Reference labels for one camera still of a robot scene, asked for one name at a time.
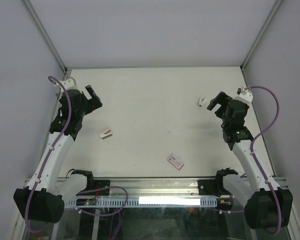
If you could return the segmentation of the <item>pink white mini stapler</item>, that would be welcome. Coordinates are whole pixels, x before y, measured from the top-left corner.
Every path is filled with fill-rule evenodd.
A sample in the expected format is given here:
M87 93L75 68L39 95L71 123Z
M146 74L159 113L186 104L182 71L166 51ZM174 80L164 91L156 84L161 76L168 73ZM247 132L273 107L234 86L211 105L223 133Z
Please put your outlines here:
M99 134L99 137L100 137L102 140L105 140L105 139L107 139L107 138L109 138L109 137L112 137L112 136L113 136L113 132L112 132L112 130L111 130L110 128L105 129L103 132L101 132L101 133Z

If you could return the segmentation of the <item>red white staple box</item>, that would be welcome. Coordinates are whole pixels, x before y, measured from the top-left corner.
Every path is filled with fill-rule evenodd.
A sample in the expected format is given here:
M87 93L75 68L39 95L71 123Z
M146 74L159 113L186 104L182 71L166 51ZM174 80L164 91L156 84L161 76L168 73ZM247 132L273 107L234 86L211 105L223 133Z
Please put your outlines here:
M167 161L171 163L176 169L181 170L184 166L184 162L176 155L171 154Z

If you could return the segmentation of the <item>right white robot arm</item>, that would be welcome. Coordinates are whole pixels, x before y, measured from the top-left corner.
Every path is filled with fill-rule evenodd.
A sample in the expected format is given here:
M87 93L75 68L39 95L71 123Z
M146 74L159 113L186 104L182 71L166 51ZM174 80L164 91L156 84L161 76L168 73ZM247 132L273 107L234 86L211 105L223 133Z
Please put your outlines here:
M289 224L293 195L276 182L258 159L254 148L256 140L245 126L252 99L249 90L239 90L234 98L221 91L207 106L211 111L219 105L215 115L222 120L223 140L239 160L248 183L243 182L237 171L226 168L218 170L213 182L205 185L204 190L215 196L233 195L243 206L251 229L274 228L278 232Z

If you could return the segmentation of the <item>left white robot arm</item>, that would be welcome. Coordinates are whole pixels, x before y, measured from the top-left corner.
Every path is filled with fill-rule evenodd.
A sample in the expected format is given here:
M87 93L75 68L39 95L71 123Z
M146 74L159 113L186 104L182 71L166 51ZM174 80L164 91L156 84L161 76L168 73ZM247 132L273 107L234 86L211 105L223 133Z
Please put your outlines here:
M67 201L79 192L90 194L95 188L93 173L88 170L76 169L69 179L57 184L66 155L83 126L84 117L103 105L90 85L85 89L91 98L75 87L62 94L39 165L26 186L14 192L14 202L25 220L57 223L63 216Z

